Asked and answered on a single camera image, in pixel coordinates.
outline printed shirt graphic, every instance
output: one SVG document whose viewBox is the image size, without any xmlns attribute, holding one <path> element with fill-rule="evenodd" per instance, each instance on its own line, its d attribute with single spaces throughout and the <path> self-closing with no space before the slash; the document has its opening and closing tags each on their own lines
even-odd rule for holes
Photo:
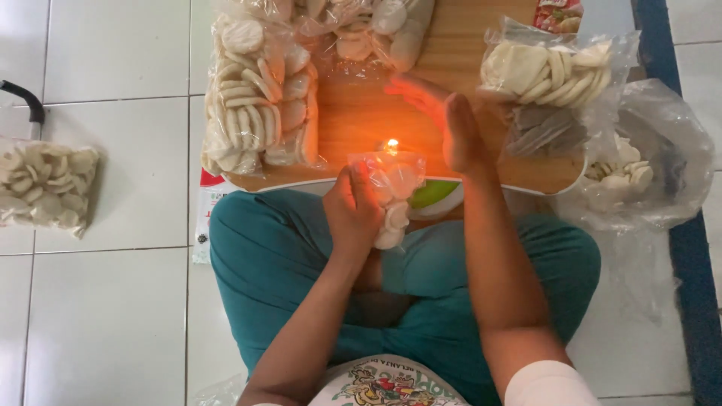
<svg viewBox="0 0 722 406">
<path fill-rule="evenodd" d="M 412 360 L 377 355 L 329 370 L 309 406 L 468 406 L 449 384 Z"/>
</svg>

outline teal trousers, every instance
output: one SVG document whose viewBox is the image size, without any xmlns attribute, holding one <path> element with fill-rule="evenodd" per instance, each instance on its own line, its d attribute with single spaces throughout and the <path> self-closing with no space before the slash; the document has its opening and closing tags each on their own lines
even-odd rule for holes
<svg viewBox="0 0 722 406">
<path fill-rule="evenodd" d="M 594 240 L 554 217 L 516 224 L 549 301 L 558 335 L 568 342 L 599 281 Z M 298 191 L 229 194 L 210 221 L 211 261 L 240 354 L 258 360 L 306 296 L 333 243 L 321 198 Z M 466 279 L 464 224 L 410 233 L 403 250 L 382 254 L 383 289 L 418 299 L 389 328 L 364 327 L 360 296 L 349 303 L 330 365 L 394 354 L 419 362 L 473 406 L 500 405 L 484 361 Z"/>
</svg>

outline wooden board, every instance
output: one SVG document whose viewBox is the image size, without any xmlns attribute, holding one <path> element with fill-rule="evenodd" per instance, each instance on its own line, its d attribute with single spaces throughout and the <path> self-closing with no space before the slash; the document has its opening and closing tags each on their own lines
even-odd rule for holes
<svg viewBox="0 0 722 406">
<path fill-rule="evenodd" d="M 437 0 L 424 51 L 413 72 L 475 100 L 474 88 L 486 50 L 487 28 L 497 29 L 508 15 L 530 24 L 536 0 Z M 352 152 L 369 152 L 387 139 L 397 139 L 399 149 L 422 152 L 428 159 L 427 177 L 459 179 L 446 168 L 441 155 L 441 134 L 423 113 L 399 96 L 384 95 L 383 78 L 339 81 L 338 74 L 321 75 L 319 153 L 328 161 L 325 170 L 300 166 L 264 166 L 265 178 L 229 176 L 249 191 L 335 178 Z M 475 106 L 487 146 L 496 157 L 507 129 L 493 114 Z M 543 194 L 556 194 L 574 184 L 583 170 L 583 154 L 574 157 L 505 157 L 497 164 L 506 186 Z"/>
</svg>

